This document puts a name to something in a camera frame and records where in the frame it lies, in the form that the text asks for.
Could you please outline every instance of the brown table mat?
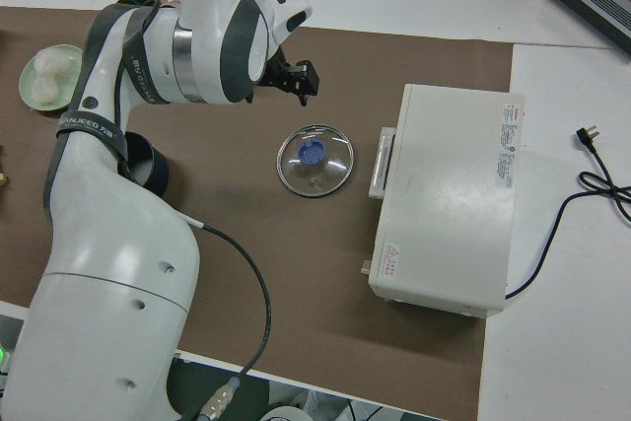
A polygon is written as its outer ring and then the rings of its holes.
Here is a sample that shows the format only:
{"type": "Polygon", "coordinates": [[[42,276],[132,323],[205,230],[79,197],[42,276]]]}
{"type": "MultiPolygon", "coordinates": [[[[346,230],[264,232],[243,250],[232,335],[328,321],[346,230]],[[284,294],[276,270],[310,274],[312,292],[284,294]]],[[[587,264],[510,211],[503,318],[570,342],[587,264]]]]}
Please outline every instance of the brown table mat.
{"type": "MultiPolygon", "coordinates": [[[[0,8],[0,300],[28,306],[46,265],[51,228],[41,190],[56,119],[20,100],[22,67],[41,48],[82,46],[95,12],[0,8]]],[[[382,126],[395,126],[406,83],[508,91],[512,46],[299,29],[291,62],[310,59],[320,94],[306,108],[258,89],[254,104],[142,106],[130,130],[167,157],[166,200],[240,241],[258,262],[274,305],[258,370],[449,420],[474,420],[484,321],[387,304],[360,273],[372,257],[381,203],[368,198],[382,126]],[[335,193],[287,190],[276,154],[311,123],[341,129],[355,167],[335,193]]],[[[257,347],[263,304],[255,279],[224,242],[197,233],[199,281],[179,347],[244,364],[257,347]]]]}

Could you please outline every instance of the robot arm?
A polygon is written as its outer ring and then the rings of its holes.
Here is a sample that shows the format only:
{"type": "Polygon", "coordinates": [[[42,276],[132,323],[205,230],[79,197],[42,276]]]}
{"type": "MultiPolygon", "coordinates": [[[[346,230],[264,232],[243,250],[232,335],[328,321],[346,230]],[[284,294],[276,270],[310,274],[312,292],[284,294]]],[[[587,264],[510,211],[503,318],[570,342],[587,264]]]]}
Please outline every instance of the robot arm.
{"type": "Polygon", "coordinates": [[[52,250],[12,359],[4,421],[180,419],[166,379],[199,252],[174,209],[118,174],[129,113],[236,103],[263,78],[316,93],[311,63],[292,67],[280,49],[311,13],[307,1],[158,7],[110,6],[91,27],[46,181],[52,250]]]}

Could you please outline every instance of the label sticker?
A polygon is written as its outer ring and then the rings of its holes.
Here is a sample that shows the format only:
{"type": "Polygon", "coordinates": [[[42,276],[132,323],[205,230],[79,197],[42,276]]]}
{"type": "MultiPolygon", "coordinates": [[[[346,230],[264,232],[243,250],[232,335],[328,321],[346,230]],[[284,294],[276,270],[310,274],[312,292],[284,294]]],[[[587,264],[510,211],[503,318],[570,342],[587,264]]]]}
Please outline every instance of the label sticker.
{"type": "Polygon", "coordinates": [[[400,246],[386,244],[384,261],[382,262],[382,276],[384,278],[396,278],[396,266],[398,265],[400,253],[400,246]]]}
{"type": "Polygon", "coordinates": [[[500,128],[500,153],[495,174],[495,184],[498,187],[512,188],[515,185],[519,126],[520,108],[516,105],[504,105],[500,128]]]}

